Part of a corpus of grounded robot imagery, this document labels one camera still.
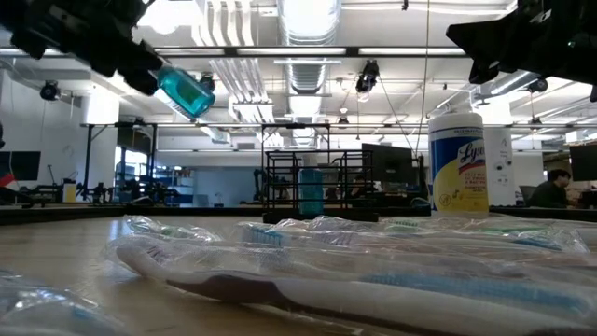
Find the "person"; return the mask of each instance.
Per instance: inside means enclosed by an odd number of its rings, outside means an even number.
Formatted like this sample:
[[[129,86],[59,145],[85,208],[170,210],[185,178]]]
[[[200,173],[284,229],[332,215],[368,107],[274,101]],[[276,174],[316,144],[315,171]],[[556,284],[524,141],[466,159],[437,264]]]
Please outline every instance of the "person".
[[[369,189],[365,185],[365,177],[363,175],[357,175],[354,178],[354,184],[355,186],[351,190],[349,198],[357,199],[367,195]]]
[[[565,209],[569,202],[566,187],[570,184],[570,173],[556,169],[548,173],[548,181],[540,184],[529,200],[530,206]]]
[[[326,200],[336,201],[338,199],[338,194],[336,193],[336,188],[328,188],[326,190]]]

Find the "office chair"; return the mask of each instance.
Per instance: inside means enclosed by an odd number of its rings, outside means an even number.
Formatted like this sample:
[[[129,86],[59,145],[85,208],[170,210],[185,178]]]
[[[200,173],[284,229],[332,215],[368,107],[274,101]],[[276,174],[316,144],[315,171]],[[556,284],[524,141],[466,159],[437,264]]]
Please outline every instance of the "office chair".
[[[536,189],[537,189],[537,187],[521,186],[522,199],[524,200],[525,205],[529,206],[531,197],[533,196],[533,193],[535,192]]]

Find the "disinfecting wipes container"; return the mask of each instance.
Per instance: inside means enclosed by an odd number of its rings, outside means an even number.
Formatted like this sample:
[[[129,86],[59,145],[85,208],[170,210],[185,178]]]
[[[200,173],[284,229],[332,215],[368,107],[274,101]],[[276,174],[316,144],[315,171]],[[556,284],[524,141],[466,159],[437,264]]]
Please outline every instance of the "disinfecting wipes container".
[[[483,119],[475,113],[429,121],[433,204],[438,211],[489,211]]]

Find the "red object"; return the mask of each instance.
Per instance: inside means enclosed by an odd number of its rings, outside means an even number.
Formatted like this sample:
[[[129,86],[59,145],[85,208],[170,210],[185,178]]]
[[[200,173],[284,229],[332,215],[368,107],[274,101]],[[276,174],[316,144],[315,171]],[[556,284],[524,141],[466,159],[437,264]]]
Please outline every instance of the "red object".
[[[6,187],[14,181],[15,176],[13,174],[4,175],[4,177],[0,177],[0,187]]]

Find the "mouthwash bottle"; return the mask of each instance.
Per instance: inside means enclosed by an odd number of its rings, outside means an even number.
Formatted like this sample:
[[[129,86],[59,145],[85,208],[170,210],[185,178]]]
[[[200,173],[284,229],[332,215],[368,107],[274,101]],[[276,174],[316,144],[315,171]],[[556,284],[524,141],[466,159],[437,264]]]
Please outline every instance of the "mouthwash bottle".
[[[192,118],[200,117],[215,102],[214,94],[182,69],[165,64],[156,76],[158,86]]]
[[[317,156],[306,154],[302,158],[305,167],[298,172],[298,198],[309,200],[299,202],[298,210],[302,215],[324,214],[324,174],[317,168]]]

